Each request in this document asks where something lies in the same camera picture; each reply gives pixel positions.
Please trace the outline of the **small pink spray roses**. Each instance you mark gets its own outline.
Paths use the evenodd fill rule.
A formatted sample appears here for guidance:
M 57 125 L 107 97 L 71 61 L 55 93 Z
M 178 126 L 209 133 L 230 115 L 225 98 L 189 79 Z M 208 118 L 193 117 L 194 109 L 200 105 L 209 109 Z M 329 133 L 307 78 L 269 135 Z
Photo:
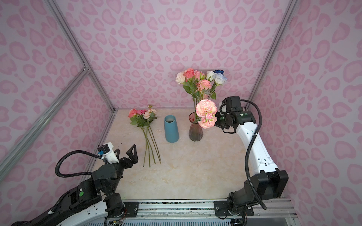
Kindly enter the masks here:
M 204 129 L 214 127 L 217 122 L 217 107 L 213 101 L 216 100 L 216 86 L 216 83 L 212 84 L 207 79 L 200 80 L 198 83 L 198 92 L 202 95 L 203 99 L 197 103 L 195 110 L 197 123 Z

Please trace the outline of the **pale blue white rose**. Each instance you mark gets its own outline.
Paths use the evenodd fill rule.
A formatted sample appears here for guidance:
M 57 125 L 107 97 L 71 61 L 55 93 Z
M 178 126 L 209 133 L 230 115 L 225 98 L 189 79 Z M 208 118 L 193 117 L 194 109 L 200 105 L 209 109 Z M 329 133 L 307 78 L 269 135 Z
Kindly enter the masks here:
M 216 87 L 222 86 L 227 81 L 227 78 L 225 75 L 222 75 L 220 73 L 214 73 L 213 71 L 208 71 L 206 73 L 206 79 L 209 80 L 212 83 L 211 89 L 208 92 L 207 99 L 213 99 L 216 100 Z

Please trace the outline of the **cream white rose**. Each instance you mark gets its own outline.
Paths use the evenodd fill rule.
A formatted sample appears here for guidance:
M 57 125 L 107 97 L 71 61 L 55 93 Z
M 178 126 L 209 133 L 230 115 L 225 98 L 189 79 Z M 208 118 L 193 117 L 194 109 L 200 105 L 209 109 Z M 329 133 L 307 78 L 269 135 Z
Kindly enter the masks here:
M 184 71 L 177 73 L 175 81 L 183 86 L 183 82 L 185 81 Z

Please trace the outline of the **pink cream spray roses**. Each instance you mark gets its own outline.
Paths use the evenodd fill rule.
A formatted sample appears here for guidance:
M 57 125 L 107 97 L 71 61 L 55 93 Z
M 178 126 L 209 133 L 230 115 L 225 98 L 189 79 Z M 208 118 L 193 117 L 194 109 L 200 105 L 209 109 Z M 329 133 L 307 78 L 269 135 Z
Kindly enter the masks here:
M 161 155 L 158 148 L 158 144 L 151 127 L 151 124 L 154 120 L 157 119 L 157 111 L 153 106 L 148 105 L 148 109 L 142 110 L 143 114 L 141 115 L 141 129 L 145 137 L 146 151 L 145 157 L 149 158 L 149 167 L 151 167 L 151 161 L 156 164 L 156 161 L 161 163 Z

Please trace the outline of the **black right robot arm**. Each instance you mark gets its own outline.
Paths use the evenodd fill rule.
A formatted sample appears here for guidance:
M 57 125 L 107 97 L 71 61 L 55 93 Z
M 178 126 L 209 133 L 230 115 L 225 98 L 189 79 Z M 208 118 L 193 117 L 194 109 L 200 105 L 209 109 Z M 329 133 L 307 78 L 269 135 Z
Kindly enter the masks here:
M 262 118 L 256 122 L 250 111 L 217 112 L 216 117 L 216 126 L 222 130 L 233 127 L 233 134 L 240 137 L 246 149 L 244 167 L 247 179 L 243 188 L 229 194 L 229 212 L 241 214 L 248 207 L 258 204 L 267 209 L 263 201 L 281 197 L 288 182 L 288 173 L 279 169 L 259 136 Z

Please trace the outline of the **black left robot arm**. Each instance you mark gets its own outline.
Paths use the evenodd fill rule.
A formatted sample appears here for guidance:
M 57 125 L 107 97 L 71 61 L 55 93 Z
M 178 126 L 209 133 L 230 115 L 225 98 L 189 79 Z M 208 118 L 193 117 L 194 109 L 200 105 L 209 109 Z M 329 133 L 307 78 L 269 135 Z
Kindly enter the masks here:
M 138 163 L 137 146 L 132 145 L 126 156 L 119 158 L 120 150 L 112 150 L 108 144 L 98 148 L 98 154 L 84 150 L 74 150 L 65 154 L 55 166 L 55 174 L 60 178 L 71 178 L 76 176 L 89 176 L 89 179 L 82 181 L 77 187 L 65 192 L 46 212 L 30 221 L 14 222 L 15 226 L 57 226 L 63 225 L 64 221 L 76 214 L 95 207 L 97 204 L 104 204 L 104 211 L 108 218 L 124 218 L 127 215 L 127 208 L 122 202 L 121 196 L 116 192 L 119 181 L 123 177 L 125 169 L 132 168 Z M 101 159 L 104 165 L 94 172 L 77 172 L 64 174 L 60 171 L 62 163 L 72 155 L 84 154 L 93 158 Z

